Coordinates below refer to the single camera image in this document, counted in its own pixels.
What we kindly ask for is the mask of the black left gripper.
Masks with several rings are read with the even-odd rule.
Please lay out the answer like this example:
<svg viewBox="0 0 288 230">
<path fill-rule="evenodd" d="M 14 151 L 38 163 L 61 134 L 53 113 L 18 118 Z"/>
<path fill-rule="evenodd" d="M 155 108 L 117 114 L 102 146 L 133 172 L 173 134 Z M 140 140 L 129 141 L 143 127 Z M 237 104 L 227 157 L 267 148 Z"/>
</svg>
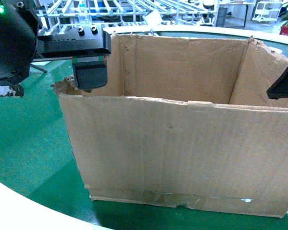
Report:
<svg viewBox="0 0 288 230">
<path fill-rule="evenodd" d="M 40 35 L 37 53 L 44 58 L 72 58 L 74 85 L 79 90 L 104 87 L 108 72 L 103 55 L 111 53 L 111 37 L 101 24 L 76 26 L 64 34 Z"/>
</svg>

